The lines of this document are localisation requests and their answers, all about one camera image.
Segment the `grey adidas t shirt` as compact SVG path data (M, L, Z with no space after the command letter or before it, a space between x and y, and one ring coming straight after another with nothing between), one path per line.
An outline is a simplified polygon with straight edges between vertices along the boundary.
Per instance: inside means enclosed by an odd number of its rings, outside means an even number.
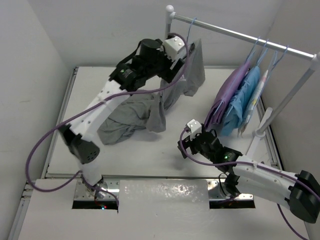
M174 86L157 93L134 94L108 116L97 130L103 145L123 142L138 130L154 133L166 130L166 114L180 96L194 96L206 79L202 40L193 41L189 47L187 69Z

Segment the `blue wire hanger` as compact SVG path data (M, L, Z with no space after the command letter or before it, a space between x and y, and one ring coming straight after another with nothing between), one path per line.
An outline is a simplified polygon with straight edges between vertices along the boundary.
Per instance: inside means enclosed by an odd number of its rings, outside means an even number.
M191 33L191 28L193 26L193 24L195 23L195 21L197 20L197 17L194 17L189 25L188 28L188 32L187 32L187 37L186 37L186 42L189 43L189 39L190 39L190 33Z

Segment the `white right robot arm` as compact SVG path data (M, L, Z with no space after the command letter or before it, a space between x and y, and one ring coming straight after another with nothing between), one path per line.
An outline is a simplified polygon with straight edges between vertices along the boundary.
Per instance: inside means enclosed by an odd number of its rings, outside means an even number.
M194 138L180 136L177 142L183 158L200 154L227 174L225 190L231 195L252 194L277 203L300 220L314 224L320 214L320 184L308 171L287 172L270 167L223 146L215 131L202 130Z

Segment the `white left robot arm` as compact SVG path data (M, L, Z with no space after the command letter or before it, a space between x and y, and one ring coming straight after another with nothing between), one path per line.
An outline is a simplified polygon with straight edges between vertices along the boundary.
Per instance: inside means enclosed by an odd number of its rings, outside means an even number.
M182 52L189 52L186 40L172 33L165 40L142 39L136 49L116 65L87 108L58 128L64 144L78 161L83 182L90 188L103 181L97 161L100 148L93 142L98 128L131 95L144 94L141 88L149 79L158 76L167 83L160 91L177 83L188 62L180 56Z

